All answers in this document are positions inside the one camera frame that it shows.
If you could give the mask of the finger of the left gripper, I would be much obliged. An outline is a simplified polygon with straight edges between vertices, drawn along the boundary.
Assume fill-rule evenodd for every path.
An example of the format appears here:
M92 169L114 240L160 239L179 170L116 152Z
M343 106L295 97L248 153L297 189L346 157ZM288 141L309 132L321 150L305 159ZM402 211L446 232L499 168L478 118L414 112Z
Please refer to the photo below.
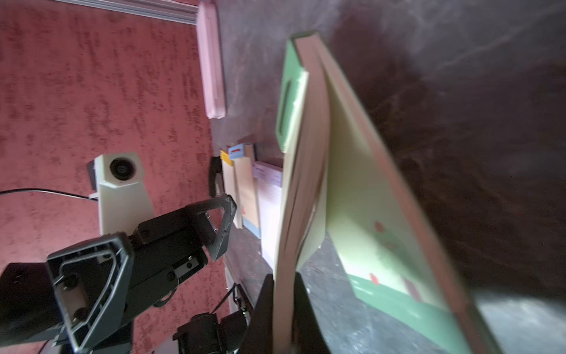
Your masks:
M72 349L89 353L122 327L134 265L125 233L85 240L52 253L47 270Z
M234 199L228 194L185 206L190 224L200 244L212 261L219 260L228 250L231 226L237 212Z

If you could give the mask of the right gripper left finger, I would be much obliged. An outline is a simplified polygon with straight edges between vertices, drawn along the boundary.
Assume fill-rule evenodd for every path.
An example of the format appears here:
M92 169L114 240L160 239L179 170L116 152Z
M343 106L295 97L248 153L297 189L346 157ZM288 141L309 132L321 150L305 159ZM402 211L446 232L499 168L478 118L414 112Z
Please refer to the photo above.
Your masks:
M262 284L256 306L239 354L265 354L273 352L274 279L268 274Z

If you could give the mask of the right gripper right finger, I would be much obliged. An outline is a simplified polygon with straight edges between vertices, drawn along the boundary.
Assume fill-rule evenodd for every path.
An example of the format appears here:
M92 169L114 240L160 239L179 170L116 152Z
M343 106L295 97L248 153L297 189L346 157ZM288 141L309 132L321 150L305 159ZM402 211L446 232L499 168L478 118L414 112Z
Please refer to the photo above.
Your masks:
M329 354L302 276L296 272L293 301L293 347L295 353Z

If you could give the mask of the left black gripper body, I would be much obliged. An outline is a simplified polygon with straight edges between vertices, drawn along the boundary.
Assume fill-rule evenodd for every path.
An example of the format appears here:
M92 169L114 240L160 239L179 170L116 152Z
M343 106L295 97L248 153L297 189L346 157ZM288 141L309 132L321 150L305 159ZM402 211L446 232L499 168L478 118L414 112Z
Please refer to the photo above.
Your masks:
M127 350L135 318L161 307L178 286L208 262L205 249L184 209L138 225L127 235L134 265L122 327L95 350ZM1 275L1 345L53 341L73 350L43 263L11 263Z

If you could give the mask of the purple grid memo pad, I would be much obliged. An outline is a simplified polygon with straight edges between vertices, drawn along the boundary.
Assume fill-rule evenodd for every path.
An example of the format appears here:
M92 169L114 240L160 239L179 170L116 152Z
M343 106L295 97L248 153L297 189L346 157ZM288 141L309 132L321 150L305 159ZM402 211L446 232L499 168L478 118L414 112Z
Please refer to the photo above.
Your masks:
M282 169L257 161L252 165L252 173L256 179L261 254L274 271L281 217Z

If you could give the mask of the green memo pad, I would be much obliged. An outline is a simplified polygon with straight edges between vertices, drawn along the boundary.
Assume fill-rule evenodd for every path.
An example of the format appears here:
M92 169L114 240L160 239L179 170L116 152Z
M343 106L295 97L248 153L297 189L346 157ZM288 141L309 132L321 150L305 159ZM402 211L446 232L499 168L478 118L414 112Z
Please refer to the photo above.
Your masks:
M290 353L296 273L330 236L355 295L448 353L500 348L384 141L317 32L287 44L273 349Z

